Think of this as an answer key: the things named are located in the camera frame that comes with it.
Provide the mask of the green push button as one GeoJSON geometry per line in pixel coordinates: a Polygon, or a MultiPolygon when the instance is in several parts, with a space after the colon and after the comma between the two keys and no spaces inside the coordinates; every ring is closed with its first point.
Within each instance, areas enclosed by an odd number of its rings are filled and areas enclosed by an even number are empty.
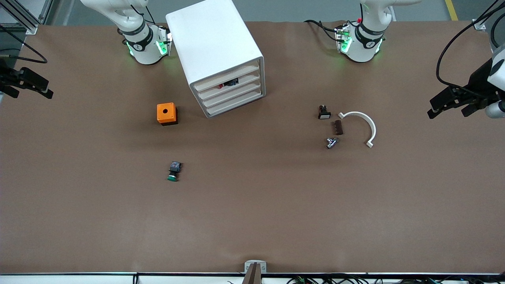
{"type": "Polygon", "coordinates": [[[166,179],[172,182],[177,182],[179,173],[181,172],[182,169],[182,165],[183,164],[180,162],[172,161],[172,163],[169,166],[169,174],[166,179]]]}

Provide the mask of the orange button box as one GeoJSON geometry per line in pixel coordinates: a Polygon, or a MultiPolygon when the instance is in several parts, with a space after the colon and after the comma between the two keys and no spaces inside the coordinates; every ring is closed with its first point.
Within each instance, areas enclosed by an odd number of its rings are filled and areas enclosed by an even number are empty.
{"type": "Polygon", "coordinates": [[[170,126],[178,124],[178,108],[170,102],[157,105],[156,111],[157,122],[162,126],[170,126]]]}

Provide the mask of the brown table cover mat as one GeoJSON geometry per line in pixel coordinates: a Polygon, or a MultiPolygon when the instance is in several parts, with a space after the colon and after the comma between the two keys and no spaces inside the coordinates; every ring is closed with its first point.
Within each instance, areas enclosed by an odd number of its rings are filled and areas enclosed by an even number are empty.
{"type": "Polygon", "coordinates": [[[0,273],[505,271],[505,119],[427,116],[464,23],[392,23],[366,64],[307,23],[247,26],[266,96],[210,119],[175,52],[140,65],[110,26],[29,38],[54,97],[0,104],[0,273]]]}

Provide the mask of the aluminium frame profile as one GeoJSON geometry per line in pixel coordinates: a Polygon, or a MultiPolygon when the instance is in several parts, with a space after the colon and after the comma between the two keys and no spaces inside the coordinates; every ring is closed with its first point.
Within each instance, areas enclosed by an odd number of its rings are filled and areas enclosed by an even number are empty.
{"type": "Polygon", "coordinates": [[[0,0],[0,25],[25,29],[36,34],[38,25],[45,24],[54,0],[0,0]]]}
{"type": "Polygon", "coordinates": [[[483,30],[485,31],[487,28],[490,30],[491,27],[499,20],[498,17],[501,16],[503,13],[505,13],[505,8],[503,11],[496,11],[493,15],[491,15],[491,11],[493,9],[498,8],[502,3],[504,3],[505,0],[493,0],[493,3],[488,5],[488,7],[481,13],[480,16],[476,19],[472,19],[474,22],[474,28],[476,30],[483,30]]]}

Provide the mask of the white curved plastic bracket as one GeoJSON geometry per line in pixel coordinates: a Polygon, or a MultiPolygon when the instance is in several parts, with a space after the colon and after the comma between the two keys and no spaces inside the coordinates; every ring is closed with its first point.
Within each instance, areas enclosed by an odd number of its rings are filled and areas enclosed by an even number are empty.
{"type": "Polygon", "coordinates": [[[340,112],[339,113],[340,119],[344,119],[344,118],[350,117],[350,116],[357,116],[357,117],[365,120],[368,123],[368,125],[370,126],[370,129],[371,129],[371,136],[366,141],[366,145],[367,145],[367,147],[372,148],[374,146],[373,140],[375,139],[375,137],[377,135],[377,127],[376,127],[376,124],[373,121],[373,119],[369,115],[367,115],[363,112],[358,112],[358,111],[351,111],[351,112],[347,112],[347,113],[340,112]]]}

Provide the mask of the white table edge rail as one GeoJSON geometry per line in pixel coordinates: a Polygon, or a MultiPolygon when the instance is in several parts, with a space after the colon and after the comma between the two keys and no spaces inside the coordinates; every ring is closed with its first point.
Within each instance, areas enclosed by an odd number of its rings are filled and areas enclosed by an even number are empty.
{"type": "MultiPolygon", "coordinates": [[[[3,273],[0,284],[242,284],[245,273],[3,273]]],[[[265,273],[263,284],[505,284],[501,273],[265,273]]]]}

